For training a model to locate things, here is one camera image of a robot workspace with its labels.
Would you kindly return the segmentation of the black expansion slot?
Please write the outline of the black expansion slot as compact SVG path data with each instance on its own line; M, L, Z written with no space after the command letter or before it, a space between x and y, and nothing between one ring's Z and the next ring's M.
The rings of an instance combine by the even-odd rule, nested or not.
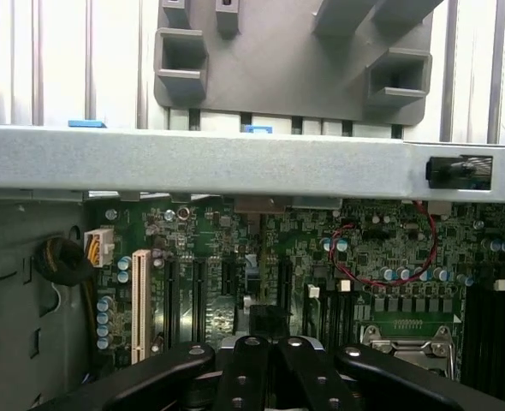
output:
M282 259L278 266L277 305L287 312L291 308L293 264L289 259Z
M222 262L221 295L232 295L236 293L236 263L233 259L225 259Z
M193 263L193 340L205 340L207 296L207 263L198 259Z
M175 258L168 259L165 266L165 342L172 348L180 341L180 267Z

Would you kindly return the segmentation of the open black PC case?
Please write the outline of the open black PC case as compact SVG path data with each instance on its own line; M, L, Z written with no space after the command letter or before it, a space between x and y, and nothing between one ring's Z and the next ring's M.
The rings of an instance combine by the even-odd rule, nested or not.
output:
M186 204L232 198L261 212L333 210L344 200L421 205L505 204L505 146L228 131L0 126L0 411L30 411L110 376L93 347L85 256L87 211L99 201L168 198ZM277 349L304 337L231 336L215 372L241 337L270 345L264 411L310 411ZM459 380L457 383L505 401Z

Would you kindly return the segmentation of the green motherboard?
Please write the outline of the green motherboard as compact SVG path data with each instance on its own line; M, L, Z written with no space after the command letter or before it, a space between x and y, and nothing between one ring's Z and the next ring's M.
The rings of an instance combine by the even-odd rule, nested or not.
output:
M203 343L231 336L318 339L328 351L360 343L368 325L384 337L432 337L448 326L456 380L505 391L505 204L421 205L344 200L333 210L284 206L261 212L232 198L186 204L168 198L99 201L92 229L112 228L111 265L89 289L93 347L115 370L131 364L132 254L151 251L150 355L168 350L165 266L180 267L180 342L193 340L193 263L207 263ZM247 295L245 255L256 253L259 295ZM236 263L236 293L221 295L222 262ZM291 308L277 305L278 266L293 264Z

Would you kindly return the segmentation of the metal CPU socket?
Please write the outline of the metal CPU socket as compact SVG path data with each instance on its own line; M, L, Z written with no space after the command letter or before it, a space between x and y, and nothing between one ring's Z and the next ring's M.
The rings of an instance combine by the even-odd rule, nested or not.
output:
M384 337L377 326L368 325L360 342L437 375L456 378L455 344L448 326L440 326L432 337Z

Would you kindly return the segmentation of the blue expansion slot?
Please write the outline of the blue expansion slot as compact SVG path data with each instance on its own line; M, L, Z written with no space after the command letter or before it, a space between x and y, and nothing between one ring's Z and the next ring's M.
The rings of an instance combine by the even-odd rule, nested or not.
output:
M261 268L256 253L245 255L245 289L247 295L259 295L261 285Z

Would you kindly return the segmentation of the grey plastic parts rack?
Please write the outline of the grey plastic parts rack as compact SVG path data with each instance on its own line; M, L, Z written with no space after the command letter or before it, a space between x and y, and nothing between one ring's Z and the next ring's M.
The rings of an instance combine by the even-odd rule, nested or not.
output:
M415 125L442 0L158 0L165 107Z

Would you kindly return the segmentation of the white power connector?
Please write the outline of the white power connector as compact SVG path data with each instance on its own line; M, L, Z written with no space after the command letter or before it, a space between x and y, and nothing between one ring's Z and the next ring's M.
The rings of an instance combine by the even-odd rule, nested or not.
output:
M101 228L84 233L83 250L86 258L94 268L111 265L115 250L114 230Z

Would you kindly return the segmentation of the white PCI slot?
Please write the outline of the white PCI slot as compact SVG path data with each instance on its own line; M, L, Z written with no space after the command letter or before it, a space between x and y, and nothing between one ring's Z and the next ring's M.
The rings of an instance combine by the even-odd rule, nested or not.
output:
M132 254L131 364L149 357L152 332L151 251Z

